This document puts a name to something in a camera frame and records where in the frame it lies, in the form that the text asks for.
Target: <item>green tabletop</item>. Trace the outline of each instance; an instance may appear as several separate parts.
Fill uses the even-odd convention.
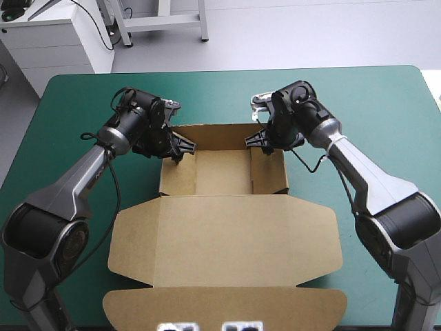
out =
[[[84,152],[85,131],[97,131],[111,116],[110,99],[123,86],[134,86],[183,104],[174,124],[249,123],[250,97],[304,79],[339,118],[343,133],[388,173],[416,183],[441,205],[441,116],[420,71],[411,66],[84,74],[53,78],[41,100],[9,175],[0,190],[0,219],[29,193],[58,179]],[[305,145],[298,152],[314,164],[321,150]],[[338,288],[348,297],[342,324],[390,324],[396,285],[388,279],[354,231],[354,220],[341,182],[330,162],[309,174],[286,154],[290,194],[336,211],[344,265],[341,270],[305,284]],[[161,162],[129,153],[115,162],[123,208],[157,196]],[[115,204],[108,172],[90,195],[92,247],[107,227]],[[110,290],[143,287],[107,268],[108,239],[80,270],[59,288],[79,325],[107,325],[101,300]],[[3,272],[3,251],[0,256]],[[23,324],[0,292],[0,324]]]

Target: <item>white floor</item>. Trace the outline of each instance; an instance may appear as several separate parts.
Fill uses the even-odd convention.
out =
[[[125,0],[134,15],[154,0]],[[197,0],[172,0],[173,13]],[[116,47],[114,72],[246,70],[411,64],[441,70],[441,0],[206,0],[210,40],[197,28],[134,34]],[[12,84],[0,90],[0,185],[37,105],[3,47]],[[426,73],[441,94],[440,71]]]

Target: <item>brown cardboard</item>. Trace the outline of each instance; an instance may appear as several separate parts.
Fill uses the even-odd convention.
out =
[[[198,144],[196,154],[177,165],[163,161],[159,192],[164,195],[273,194],[289,188],[283,151],[270,156],[247,150],[254,124],[181,126],[175,131]]]
[[[163,161],[161,197],[119,213],[109,269],[153,289],[113,291],[117,330],[196,321],[220,331],[263,320],[265,331],[332,330],[346,307],[337,290],[295,288],[342,265],[334,212],[290,197],[283,152],[247,150],[253,124],[174,128],[198,144]]]
[[[109,269],[154,285],[290,286],[342,265],[336,216],[288,195],[161,197],[123,210]]]
[[[311,288],[152,288],[106,294],[103,306],[118,331],[156,331],[160,323],[195,322],[221,331],[226,321],[262,321],[265,331],[332,331],[347,300]]]

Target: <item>white desk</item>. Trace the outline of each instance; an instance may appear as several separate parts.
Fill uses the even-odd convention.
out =
[[[63,0],[28,22],[47,0],[35,0],[19,19],[2,22],[0,40],[41,97],[58,74],[109,73],[114,52],[107,50],[90,17],[70,0]],[[111,46],[95,1],[80,1],[95,18]]]

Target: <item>black cable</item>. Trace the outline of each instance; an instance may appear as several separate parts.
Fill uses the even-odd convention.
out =
[[[345,177],[336,164],[338,161],[330,156],[328,156],[328,159],[331,160],[332,164],[334,165],[334,167],[337,170],[338,176],[340,177],[340,180],[342,181],[343,187],[345,188],[345,192],[346,192],[347,198],[349,200],[349,205],[351,205],[351,213],[355,218],[357,218],[357,212],[355,211],[355,208],[354,208],[353,199],[351,196],[351,191],[349,191],[349,187],[346,183]]]
[[[91,18],[92,22],[94,22],[94,25],[96,27],[96,29],[98,30],[99,33],[99,37],[101,38],[101,41],[103,42],[104,47],[106,47],[108,50],[114,50],[114,45],[112,45],[112,47],[110,48],[109,46],[107,46],[107,44],[104,41],[103,35],[101,34],[101,31],[99,30],[98,24],[96,23],[94,17],[89,13],[89,10],[85,9],[83,7],[83,5],[81,5],[80,3],[76,2],[75,0],[70,0],[71,2],[75,3],[78,7],[80,7],[82,10],[84,10],[86,12],[87,15],[89,15],[89,17]]]
[[[129,17],[129,19],[131,19],[133,17],[133,9],[132,9],[132,7],[127,7],[127,8],[124,8],[124,11],[126,11],[127,9],[130,9],[130,17]]]
[[[100,138],[96,134],[91,133],[91,132],[84,132],[80,136],[80,138],[81,138],[81,140],[96,139],[97,141],[102,142],[102,140],[100,140]],[[112,173],[113,182],[115,184],[115,190],[116,190],[115,211],[113,213],[112,220],[110,221],[109,226],[105,230],[105,232],[104,232],[103,236],[101,237],[101,239],[99,240],[99,242],[95,245],[95,247],[93,247],[93,249],[80,262],[78,262],[72,268],[72,270],[63,278],[63,280],[68,278],[71,274],[73,274],[76,270],[78,270],[99,249],[99,247],[103,244],[103,242],[105,241],[105,239],[107,238],[109,233],[112,231],[112,228],[113,228],[115,221],[116,221],[116,216],[118,216],[118,213],[121,209],[121,187],[119,186],[118,177],[116,175],[115,169],[112,165],[112,162],[111,162],[110,156],[109,156],[112,153],[112,151],[110,150],[109,146],[104,146],[104,147],[105,147],[105,151],[106,151],[105,157],[107,159],[107,165],[109,166],[110,172]]]
[[[3,79],[3,81],[0,82],[0,86],[2,86],[3,83],[6,83],[8,81],[9,76],[8,76],[8,71],[6,70],[5,66],[1,63],[0,63],[0,69],[3,72],[3,74],[5,75],[5,78]]]
[[[133,17],[133,9],[131,7],[127,7],[127,8],[124,9],[124,11],[126,11],[127,9],[130,9],[130,17],[129,17],[129,19],[131,19]],[[121,41],[122,38],[123,38],[123,36],[121,35],[121,33],[119,33],[118,40],[115,41],[114,43],[112,43],[112,46],[115,46],[116,44],[118,44]]]
[[[326,157],[326,155],[324,154],[324,155],[322,155],[319,159],[318,159],[318,161],[317,161],[317,164],[316,164],[316,166],[314,167],[314,169],[311,169],[308,165],[307,165],[307,163],[300,157],[300,155],[299,154],[297,154],[296,153],[296,151],[294,150],[294,149],[291,149],[291,151],[293,152],[293,154],[294,155],[296,155],[297,156],[297,159],[306,167],[306,169],[308,169],[308,171],[310,172],[310,173],[315,173],[316,171],[317,171],[317,169],[318,169],[318,167],[320,167],[320,164],[322,164],[322,162],[323,162],[323,159]]]
[[[115,206],[115,211],[113,213],[112,216],[112,220],[110,221],[109,226],[107,227],[107,229],[105,230],[103,236],[101,237],[101,239],[99,240],[99,242],[92,248],[92,250],[82,259],[80,260],[77,264],[75,264],[75,266],[71,269],[71,271],[69,271],[68,274],[66,274],[57,285],[60,285],[63,281],[65,281],[71,274],[73,274],[75,271],[77,271],[99,248],[100,246],[103,244],[103,242],[106,240],[106,238],[109,236],[110,231],[112,231],[112,228],[115,224],[116,221],[116,216],[118,216],[118,213],[121,209],[121,187],[119,186],[119,181],[118,181],[118,177],[116,175],[115,169],[112,165],[111,159],[110,159],[110,154],[112,153],[112,150],[110,149],[109,145],[106,145],[96,134],[91,133],[91,132],[84,132],[81,136],[80,136],[81,140],[90,140],[90,139],[96,139],[98,142],[103,143],[104,148],[105,148],[105,157],[107,160],[107,164],[109,166],[110,172],[112,173],[112,178],[115,184],[115,190],[116,190],[116,206]],[[32,311],[35,307],[37,307],[40,303],[48,300],[49,298],[46,297],[46,294],[48,293],[49,289],[46,289],[43,296],[41,297],[41,299],[39,299],[36,303],[34,303],[33,305],[31,305],[28,309],[24,309],[22,307],[19,306],[18,303],[16,303],[13,300],[9,300],[9,302],[11,303],[11,305],[22,311],[22,312],[30,312]]]

